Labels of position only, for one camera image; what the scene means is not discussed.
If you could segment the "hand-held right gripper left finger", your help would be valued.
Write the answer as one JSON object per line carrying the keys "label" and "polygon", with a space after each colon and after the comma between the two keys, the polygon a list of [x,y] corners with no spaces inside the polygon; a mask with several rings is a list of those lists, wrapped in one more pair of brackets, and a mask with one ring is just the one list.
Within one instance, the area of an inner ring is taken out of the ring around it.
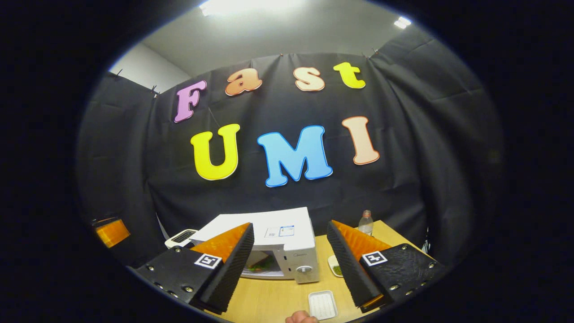
{"label": "hand-held right gripper left finger", "polygon": [[158,292],[200,310],[228,309],[254,244],[252,223],[243,223],[191,247],[176,245],[135,269]]}

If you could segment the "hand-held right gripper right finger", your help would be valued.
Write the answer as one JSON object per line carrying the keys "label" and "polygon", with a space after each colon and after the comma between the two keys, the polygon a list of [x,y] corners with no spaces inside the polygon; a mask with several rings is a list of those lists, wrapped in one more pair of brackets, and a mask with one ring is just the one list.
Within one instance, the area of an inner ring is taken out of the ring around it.
{"label": "hand-held right gripper right finger", "polygon": [[408,243],[392,247],[335,220],[328,223],[327,239],[353,303],[363,313],[403,303],[447,271]]}

